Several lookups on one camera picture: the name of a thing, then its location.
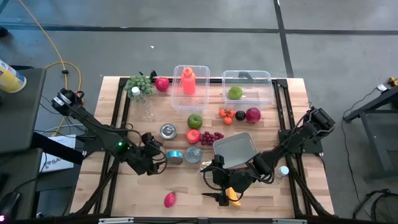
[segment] concrete floor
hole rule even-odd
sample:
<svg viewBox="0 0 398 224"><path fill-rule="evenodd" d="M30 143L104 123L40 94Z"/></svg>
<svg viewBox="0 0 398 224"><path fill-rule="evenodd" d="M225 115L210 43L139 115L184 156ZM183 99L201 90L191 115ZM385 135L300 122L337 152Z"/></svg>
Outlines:
<svg viewBox="0 0 398 224"><path fill-rule="evenodd" d="M279 0L286 29L397 30L395 0ZM120 0L26 1L45 25L114 27L194 27L277 29L272 0ZM0 25L33 24L17 1L9 1L0 13ZM0 58L8 64L44 67L58 61L51 45L39 30L10 30L0 39ZM267 70L273 77L287 77L280 36L255 33L189 32L49 32L64 60L83 74L86 108L94 112L104 75L135 75L137 71L171 75L178 64L206 65L212 76L224 70ZM349 218L358 204L351 180L347 153L340 128L344 110L360 100L398 69L396 35L287 35L294 77L304 78L313 105L323 108L338 123L323 140L326 174L337 215ZM43 95L52 98L61 89L61 66L47 72ZM77 88L70 69L69 87ZM374 98L374 93L366 101ZM58 126L61 117L42 108L36 129ZM362 176L380 169L369 148L359 120L345 124L351 165L360 198L372 190L390 188L398 192L397 179L367 184ZM78 168L60 185L75 183ZM48 177L42 186L53 181ZM70 190L46 192L39 210L60 215ZM58 202L51 194L61 194ZM363 212L359 218L369 219Z"/></svg>

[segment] gray tray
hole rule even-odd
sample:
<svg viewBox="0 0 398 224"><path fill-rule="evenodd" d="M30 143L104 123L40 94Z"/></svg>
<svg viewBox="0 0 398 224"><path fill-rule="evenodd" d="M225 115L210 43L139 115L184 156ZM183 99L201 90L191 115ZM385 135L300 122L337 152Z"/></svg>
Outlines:
<svg viewBox="0 0 398 224"><path fill-rule="evenodd" d="M225 169L244 164L258 153L253 139L247 132L219 139L213 143L213 148L215 154L224 157Z"/></svg>

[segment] orange bottle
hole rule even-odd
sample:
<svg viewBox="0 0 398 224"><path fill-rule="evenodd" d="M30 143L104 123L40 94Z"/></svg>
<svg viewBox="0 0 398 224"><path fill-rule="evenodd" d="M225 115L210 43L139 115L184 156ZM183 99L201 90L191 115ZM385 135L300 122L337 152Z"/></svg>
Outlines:
<svg viewBox="0 0 398 224"><path fill-rule="evenodd" d="M185 94L192 95L195 93L195 87L196 87L195 79L196 76L192 71L192 68L190 67L184 68L181 74L181 85L182 85L182 91Z"/></svg>

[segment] wooden table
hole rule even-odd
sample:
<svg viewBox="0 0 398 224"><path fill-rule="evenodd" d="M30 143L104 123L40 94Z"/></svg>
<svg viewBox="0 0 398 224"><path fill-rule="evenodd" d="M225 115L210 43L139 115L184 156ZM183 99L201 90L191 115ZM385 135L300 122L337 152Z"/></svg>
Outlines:
<svg viewBox="0 0 398 224"><path fill-rule="evenodd" d="M116 92L120 77L104 77L98 103L95 111L95 118L103 124L110 124ZM295 120L308 109L308 98L305 90L304 80L301 78L287 79L289 84L290 98L294 111ZM187 116L179 116L171 107L170 93L161 93L154 90L151 96L152 104L160 110L154 110L155 121L151 123L138 122L133 118L134 103L131 103L128 123L134 125L134 129L141 133L150 131L156 140L164 143L167 151L179 150L182 153L188 147L185 141L185 133L188 131ZM262 119L256 124L235 121L231 126L223 124L223 120L218 116L218 110L224 105L221 84L211 84L209 94L209 106L203 114L203 126L201 131L221 132L225 136L238 134L244 131L251 133L253 140L259 151L271 150L278 145L277 132L280 129L276 104L269 105L262 111ZM123 112L124 100L121 101L120 115ZM177 127L177 137L173 141L166 141L161 138L159 129L164 123L173 123ZM137 141L134 133L129 134L133 141ZM210 146L200 146L203 150L202 161L212 159L214 156L213 148ZM84 160L81 167L75 195L73 198L71 212L77 211L89 199L98 185L101 167L103 163L103 152L93 153ZM325 207L327 211L333 213L328 184L325 171L321 160L314 155L303 155L303 164L307 185ZM281 159L278 166L285 165L285 160ZM276 180L273 184L262 185L258 182L252 184L244 193L241 199L242 206L219 207L213 198L202 196L201 193L213 192L209 189L203 177L199 173L200 162L189 164L183 162L179 166L168 166L161 175L136 175L136 173L126 164L121 164L119 168L118 181L114 195L112 216L130 217L225 217L225 218L287 218L294 217L292 199L289 189L288 178L282 181ZM298 199L300 208L303 212L303 197L298 189ZM104 209L107 199L107 189L104 191ZM169 192L177 193L177 202L171 208L164 207L164 197Z"/></svg>

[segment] yellow banana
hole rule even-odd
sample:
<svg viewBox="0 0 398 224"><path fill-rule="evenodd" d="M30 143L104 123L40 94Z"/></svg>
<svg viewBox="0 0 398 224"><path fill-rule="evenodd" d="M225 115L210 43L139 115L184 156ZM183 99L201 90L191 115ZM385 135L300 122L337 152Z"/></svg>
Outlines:
<svg viewBox="0 0 398 224"><path fill-rule="evenodd" d="M228 197L230 198L230 199L232 199L232 200L237 200L238 198L237 198L237 196L236 196L236 192L234 191L234 189L232 188L232 187L230 187L230 188L228 188L227 189L227 194L228 194ZM241 206L241 202L233 202L233 201L229 201L232 205L234 205L234 206L238 206L238 207L240 207Z"/></svg>

